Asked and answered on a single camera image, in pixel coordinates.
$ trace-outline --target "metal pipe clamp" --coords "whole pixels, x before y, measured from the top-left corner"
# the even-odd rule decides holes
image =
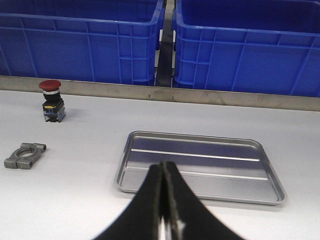
[[[45,144],[22,143],[20,148],[4,160],[4,166],[9,169],[31,169],[46,149]]]

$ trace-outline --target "crate rim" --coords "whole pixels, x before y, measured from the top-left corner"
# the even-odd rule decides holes
[[[299,35],[299,36],[312,36],[320,37],[320,33],[313,32],[299,32],[299,31],[279,31],[279,30],[265,30],[265,29],[252,29],[252,28],[236,28],[236,27],[220,27],[220,26],[201,26],[201,25],[189,25],[184,23],[182,16],[182,0],[176,0],[176,8],[173,10],[174,19],[176,24],[183,28],[189,28],[194,30],[221,30],[221,31],[235,31],[235,32],[248,32],[248,33],[263,33],[263,34],[285,34],[285,35]],[[304,2],[303,0],[294,0],[294,2]],[[310,1],[320,5],[319,1]]]
[[[106,23],[106,24],[128,24],[137,26],[151,26],[157,24],[161,12],[163,9],[163,0],[157,0],[154,13],[150,21],[137,22],[137,21],[118,21],[118,20],[107,20],[107,19],[95,19],[95,18],[81,18],[81,17],[68,17],[68,16],[46,16],[46,15],[35,15],[35,14],[21,14],[21,13],[5,13],[0,12],[0,17],[18,17],[18,18],[29,18],[29,19],[46,19],[46,20],[62,20],[62,21],[77,21],[77,22],[90,22],[90,23]]]

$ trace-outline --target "emergency stop button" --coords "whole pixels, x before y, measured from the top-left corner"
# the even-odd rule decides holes
[[[53,92],[59,89],[61,82],[58,80],[46,80],[42,81],[39,84],[39,88],[43,89],[46,92]]]

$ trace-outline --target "metal rail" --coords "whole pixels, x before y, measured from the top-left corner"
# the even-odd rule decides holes
[[[44,78],[0,76],[0,90],[41,93]],[[320,97],[61,81],[61,94],[320,112]]]

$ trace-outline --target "stainless steel edge strip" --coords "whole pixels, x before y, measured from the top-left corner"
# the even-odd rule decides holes
[[[38,86],[44,80],[46,79],[0,76],[0,90],[41,93],[42,90]],[[61,81],[60,92],[65,95],[320,112],[320,97],[59,81]]]
[[[134,170],[142,170],[148,171],[148,167],[142,166],[127,166],[127,169],[134,169]],[[181,174],[194,174],[193,171],[179,171]],[[241,175],[229,175],[229,174],[217,174],[217,173],[207,173],[207,172],[197,172],[197,175],[200,176],[210,176],[210,177],[222,177],[222,178],[230,178],[230,179],[250,179],[250,180],[260,180],[260,181],[268,181],[267,177],[257,177],[257,176],[241,176]]]
[[[199,157],[199,158],[208,158],[208,159],[226,159],[226,160],[236,160],[236,161],[260,162],[260,159],[258,158],[193,154],[193,153],[184,153],[184,152],[175,152],[175,151],[157,151],[157,150],[146,150],[146,149],[136,149],[136,148],[132,148],[131,151],[138,152],[138,153],[177,155],[177,156]]]

